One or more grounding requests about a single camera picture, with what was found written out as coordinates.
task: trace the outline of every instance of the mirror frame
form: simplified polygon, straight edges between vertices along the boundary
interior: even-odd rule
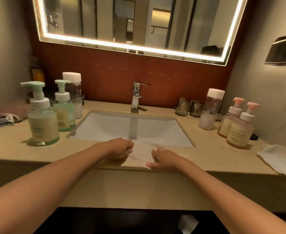
[[[48,33],[47,19],[44,10],[44,0],[33,0],[33,7],[36,17],[39,40],[42,42],[82,46],[127,53],[129,50],[143,51],[144,55],[149,56],[226,66],[232,50],[230,44],[232,44],[232,46],[234,45],[234,40],[246,7],[246,3],[247,0],[238,0],[233,21],[231,23],[225,46],[220,57]]]

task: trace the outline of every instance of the person's left arm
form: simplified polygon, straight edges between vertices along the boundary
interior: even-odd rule
[[[133,145],[122,138],[100,142],[2,186],[0,234],[33,233],[93,165],[125,157]]]

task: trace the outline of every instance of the bottle with white lid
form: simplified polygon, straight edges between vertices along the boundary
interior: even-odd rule
[[[205,105],[202,108],[202,114],[198,126],[204,130],[212,130],[215,120],[215,114],[218,113],[221,105],[224,90],[209,89]]]
[[[55,93],[55,101],[52,105],[58,119],[59,131],[71,131],[76,126],[76,116],[69,92],[65,92],[65,85],[70,81],[57,79],[55,83],[58,85],[59,92]]]
[[[241,113],[240,118],[236,119],[226,139],[228,144],[239,149],[246,149],[254,131],[254,126],[250,123],[255,117],[252,113],[256,107],[261,106],[260,104],[252,102],[248,102],[248,105],[249,108],[247,112]]]
[[[83,117],[83,102],[81,91],[81,74],[75,72],[63,72],[63,79],[70,81],[66,85],[66,91],[69,92],[70,98],[75,106],[76,119]]]
[[[243,98],[234,98],[234,106],[231,106],[228,113],[223,117],[221,125],[218,128],[218,135],[227,138],[228,133],[231,130],[233,122],[240,116],[242,109],[240,108],[241,103],[244,101]]]
[[[21,86],[30,86],[34,95],[28,112],[32,144],[37,146],[54,144],[60,138],[58,120],[49,99],[44,97],[42,88],[45,84],[40,81],[30,81],[21,83]]]

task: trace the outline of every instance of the mirror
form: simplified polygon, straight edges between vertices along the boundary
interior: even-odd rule
[[[41,41],[226,65],[247,0],[33,0]]]

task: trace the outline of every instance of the green soap dispenser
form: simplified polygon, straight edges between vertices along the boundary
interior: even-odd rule
[[[22,87],[30,86],[33,91],[34,98],[30,101],[31,109],[28,112],[28,122],[32,143],[39,146],[54,144],[60,138],[56,113],[42,91],[44,85],[40,81],[21,83]]]
[[[70,81],[57,79],[55,83],[59,87],[59,92],[55,93],[53,109],[58,118],[59,131],[71,131],[76,126],[76,116],[69,92],[65,92],[65,84],[70,83]]]

